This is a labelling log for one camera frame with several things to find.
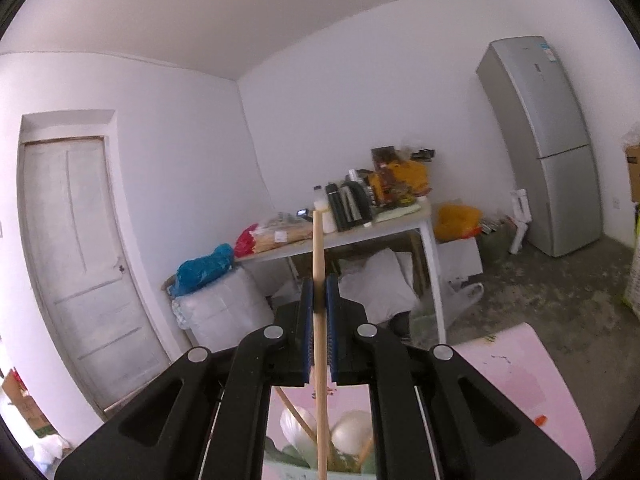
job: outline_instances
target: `ceiling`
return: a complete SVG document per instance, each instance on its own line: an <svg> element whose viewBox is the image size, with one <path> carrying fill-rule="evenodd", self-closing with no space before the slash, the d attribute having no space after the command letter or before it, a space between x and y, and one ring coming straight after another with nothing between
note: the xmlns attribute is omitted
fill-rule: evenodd
<svg viewBox="0 0 640 480"><path fill-rule="evenodd" d="M27 0L0 53L103 52L238 79L308 34L394 0Z"/></svg>

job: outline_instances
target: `bottle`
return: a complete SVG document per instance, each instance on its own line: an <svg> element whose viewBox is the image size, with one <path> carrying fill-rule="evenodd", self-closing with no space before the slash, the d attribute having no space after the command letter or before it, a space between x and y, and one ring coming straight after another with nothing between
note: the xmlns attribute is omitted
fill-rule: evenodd
<svg viewBox="0 0 640 480"><path fill-rule="evenodd" d="M341 233L343 231L348 231L349 223L347 222L347 215L344 212L344 206L342 205L338 186L333 182L330 182L324 190L326 191L327 198L329 199L329 206L331 206L331 212L334 214L334 221L338 232Z"/></svg>
<svg viewBox="0 0 640 480"><path fill-rule="evenodd" d="M331 213L329 199L322 190L322 186L314 187L314 208L316 211L322 211L322 232L324 234L335 232L334 215Z"/></svg>

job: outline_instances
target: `black thermos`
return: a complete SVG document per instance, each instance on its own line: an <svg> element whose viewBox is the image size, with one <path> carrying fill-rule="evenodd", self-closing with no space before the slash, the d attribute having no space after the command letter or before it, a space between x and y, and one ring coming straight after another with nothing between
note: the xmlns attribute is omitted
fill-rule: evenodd
<svg viewBox="0 0 640 480"><path fill-rule="evenodd" d="M342 205L338 186L331 182L324 188L324 192L329 199L329 207L331 208L331 212L334 214L335 226L338 229L338 232L341 233L343 231L348 231L349 223L347 222L347 215L344 212L344 206Z"/></svg>

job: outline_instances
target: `white pillow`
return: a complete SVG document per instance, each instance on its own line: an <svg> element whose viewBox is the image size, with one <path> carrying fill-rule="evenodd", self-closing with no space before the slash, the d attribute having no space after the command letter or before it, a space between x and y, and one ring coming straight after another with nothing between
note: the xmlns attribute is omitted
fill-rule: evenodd
<svg viewBox="0 0 640 480"><path fill-rule="evenodd" d="M367 259L360 272L340 280L340 295L364 306L370 323L388 321L396 314L413 310L418 296L407 284L396 254L384 249Z"/></svg>

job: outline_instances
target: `white door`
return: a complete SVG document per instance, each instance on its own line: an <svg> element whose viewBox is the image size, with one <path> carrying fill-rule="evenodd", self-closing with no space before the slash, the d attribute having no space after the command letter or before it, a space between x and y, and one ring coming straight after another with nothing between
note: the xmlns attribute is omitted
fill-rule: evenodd
<svg viewBox="0 0 640 480"><path fill-rule="evenodd" d="M42 307L67 366L105 409L169 360L124 258L104 143L27 144L23 171L24 241Z"/></svg>

